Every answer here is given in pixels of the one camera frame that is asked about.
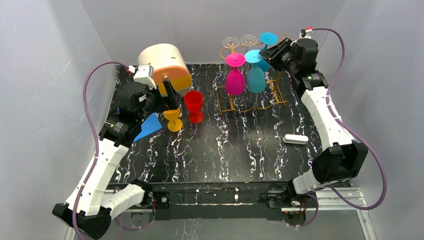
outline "yellow wine glass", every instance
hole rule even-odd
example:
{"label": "yellow wine glass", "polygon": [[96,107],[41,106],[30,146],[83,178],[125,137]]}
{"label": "yellow wine glass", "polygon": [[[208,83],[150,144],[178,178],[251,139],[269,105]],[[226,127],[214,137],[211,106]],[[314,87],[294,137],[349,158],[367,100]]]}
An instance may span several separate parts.
{"label": "yellow wine glass", "polygon": [[168,129],[171,132],[178,132],[183,128],[183,122],[178,118],[180,117],[180,113],[180,108],[163,112],[163,117],[165,117],[169,121]]}

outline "pink wine glass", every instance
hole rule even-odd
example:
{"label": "pink wine glass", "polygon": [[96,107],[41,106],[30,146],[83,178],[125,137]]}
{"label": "pink wine glass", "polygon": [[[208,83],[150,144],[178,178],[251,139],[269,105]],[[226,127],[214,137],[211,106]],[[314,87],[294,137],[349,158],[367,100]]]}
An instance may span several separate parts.
{"label": "pink wine glass", "polygon": [[225,58],[225,62],[231,67],[231,71],[226,76],[225,89],[228,94],[240,95],[245,91],[245,77],[238,67],[245,64],[246,58],[241,53],[233,52]]}

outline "plastic wine glass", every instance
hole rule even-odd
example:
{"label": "plastic wine glass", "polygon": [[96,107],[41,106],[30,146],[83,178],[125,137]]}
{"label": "plastic wine glass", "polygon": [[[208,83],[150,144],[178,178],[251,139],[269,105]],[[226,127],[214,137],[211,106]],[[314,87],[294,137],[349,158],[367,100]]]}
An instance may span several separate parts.
{"label": "plastic wine glass", "polygon": [[225,58],[225,62],[231,67],[231,71],[226,76],[225,90],[230,95],[240,95],[245,91],[245,77],[238,67],[246,62],[245,56],[241,53],[233,52]]}
{"label": "plastic wine glass", "polygon": [[[241,42],[241,44],[243,44],[245,46],[244,55],[246,55],[246,53],[249,51],[249,47],[254,46],[255,44],[258,43],[258,38],[255,35],[247,34],[247,35],[240,37],[240,42]],[[249,70],[249,63],[247,63],[245,65],[244,69],[245,69],[246,72]]]}
{"label": "plastic wine glass", "polygon": [[184,95],[184,103],[190,112],[188,120],[194,124],[198,124],[203,120],[201,112],[203,106],[203,95],[199,91],[189,91]]}
{"label": "plastic wine glass", "polygon": [[178,118],[180,113],[180,108],[163,112],[163,117],[169,121],[167,126],[171,132],[178,132],[183,128],[183,122]]}
{"label": "plastic wine glass", "polygon": [[[261,49],[262,51],[266,50],[268,48],[268,45],[276,44],[278,41],[278,37],[272,32],[264,32],[259,36],[259,40],[263,44],[265,44],[265,47]],[[270,69],[270,64],[265,59],[262,59],[260,62],[258,62],[257,66],[264,72],[267,72]]]}
{"label": "plastic wine glass", "polygon": [[251,64],[251,68],[247,73],[246,84],[249,92],[257,94],[265,90],[267,82],[265,80],[265,73],[260,67],[257,66],[263,58],[259,55],[260,50],[254,49],[248,51],[244,56],[246,62]]}
{"label": "plastic wine glass", "polygon": [[235,36],[229,36],[222,40],[222,45],[224,48],[227,48],[230,50],[229,53],[233,53],[234,49],[239,45],[240,41]]}

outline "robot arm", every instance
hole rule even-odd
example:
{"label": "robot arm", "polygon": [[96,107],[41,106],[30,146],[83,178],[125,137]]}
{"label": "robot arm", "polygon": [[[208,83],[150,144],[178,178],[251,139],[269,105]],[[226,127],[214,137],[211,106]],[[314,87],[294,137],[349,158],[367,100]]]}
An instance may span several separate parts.
{"label": "robot arm", "polygon": [[116,98],[119,103],[116,112],[108,117],[99,134],[99,156],[96,166],[86,184],[86,178],[95,156],[91,159],[84,175],[73,193],[64,203],[53,208],[53,215],[73,227],[72,213],[77,194],[84,186],[77,206],[77,225],[80,231],[93,239],[101,238],[111,221],[135,204],[148,204],[148,193],[152,187],[138,179],[113,195],[105,195],[111,177],[128,152],[134,138],[141,132],[141,125],[153,113],[176,110],[179,95],[171,83],[163,82],[167,96],[162,97],[153,79],[152,66],[140,65],[134,75],[134,82],[125,84]]}
{"label": "robot arm", "polygon": [[[259,53],[274,70],[289,73],[291,85],[310,112],[322,142],[323,152],[313,160],[311,169],[290,180],[279,196],[285,203],[305,197],[323,186],[355,178],[368,153],[363,143],[356,142],[336,122],[341,117],[327,95],[329,85],[326,78],[315,69],[318,43],[310,38],[310,31],[310,28],[303,29],[301,38],[296,41],[286,38]],[[336,118],[330,114],[328,106],[335,112]]]}

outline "white backdrop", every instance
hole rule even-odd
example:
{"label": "white backdrop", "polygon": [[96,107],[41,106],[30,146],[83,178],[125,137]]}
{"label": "white backdrop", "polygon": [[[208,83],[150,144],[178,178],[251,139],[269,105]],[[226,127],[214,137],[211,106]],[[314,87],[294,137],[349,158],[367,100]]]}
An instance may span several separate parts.
{"label": "white backdrop", "polygon": [[[81,0],[110,57],[128,64],[159,43],[177,46],[188,63],[223,63],[224,38],[263,32],[297,38],[305,27],[330,27],[345,1]],[[319,44],[326,36],[314,34]]]}
{"label": "white backdrop", "polygon": [[[79,0],[1,1],[0,56],[0,239],[63,239],[52,209],[94,152],[83,82],[110,57]],[[88,86],[97,130],[115,75],[104,67]]]}
{"label": "white backdrop", "polygon": [[[379,153],[388,177],[384,202],[369,211],[381,240],[424,239],[423,8],[420,0],[347,0],[333,25],[346,58],[332,99],[343,121]],[[329,34],[317,59],[329,81],[340,58],[339,40]],[[368,205],[380,197],[372,156],[353,182]]]}

